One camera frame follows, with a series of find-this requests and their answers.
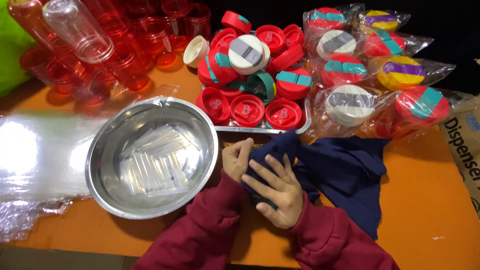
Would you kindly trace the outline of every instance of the green fabric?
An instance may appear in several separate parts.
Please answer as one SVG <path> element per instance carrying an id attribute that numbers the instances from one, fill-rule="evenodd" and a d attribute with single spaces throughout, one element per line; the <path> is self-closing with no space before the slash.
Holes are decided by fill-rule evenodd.
<path id="1" fill-rule="evenodd" d="M 35 44 L 8 14 L 7 1 L 0 0 L 0 97 L 31 77 L 20 68 L 18 60 Z"/>

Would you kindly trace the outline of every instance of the stainless steel bowl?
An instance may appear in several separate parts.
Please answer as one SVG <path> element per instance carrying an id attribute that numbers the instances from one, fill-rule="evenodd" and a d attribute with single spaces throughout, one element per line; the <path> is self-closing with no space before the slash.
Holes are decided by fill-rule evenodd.
<path id="1" fill-rule="evenodd" d="M 177 153 L 189 180 L 189 192 L 165 196 L 132 195 L 119 173 L 120 153 L 149 129 L 176 124 L 191 133 L 197 150 Z M 106 122 L 88 151 L 85 175 L 93 198 L 108 212 L 127 219 L 150 219 L 170 213 L 190 201 L 212 174 L 218 137 L 208 116 L 177 98 L 157 97 L 126 107 Z"/>

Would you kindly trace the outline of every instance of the wrist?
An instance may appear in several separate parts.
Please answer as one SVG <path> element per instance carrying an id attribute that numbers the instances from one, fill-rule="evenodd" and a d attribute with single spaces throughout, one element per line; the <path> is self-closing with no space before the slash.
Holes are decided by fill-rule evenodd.
<path id="1" fill-rule="evenodd" d="M 222 217 L 237 216 L 248 192 L 222 169 L 220 183 L 205 194 L 207 204 Z"/>

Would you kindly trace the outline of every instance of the person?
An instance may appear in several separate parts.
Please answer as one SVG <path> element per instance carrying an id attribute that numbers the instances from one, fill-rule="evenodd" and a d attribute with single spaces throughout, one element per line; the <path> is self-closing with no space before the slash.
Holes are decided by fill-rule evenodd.
<path id="1" fill-rule="evenodd" d="M 133 270 L 221 270 L 228 263 L 240 228 L 240 203 L 248 184 L 278 206 L 266 203 L 256 209 L 274 226 L 288 230 L 298 245 L 295 259 L 302 269 L 399 269 L 393 258 L 364 233 L 342 209 L 310 203 L 287 156 L 284 166 L 270 155 L 265 161 L 276 175 L 250 160 L 253 140 L 237 142 L 222 151 L 223 170 L 217 187 L 197 194 L 179 218 L 152 243 Z M 268 187 L 246 175 L 248 166 Z"/>

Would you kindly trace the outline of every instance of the cardboard box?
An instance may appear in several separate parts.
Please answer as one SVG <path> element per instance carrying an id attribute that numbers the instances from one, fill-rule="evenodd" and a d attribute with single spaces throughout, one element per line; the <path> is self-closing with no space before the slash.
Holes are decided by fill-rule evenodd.
<path id="1" fill-rule="evenodd" d="M 438 124 L 480 219 L 480 108 Z"/>

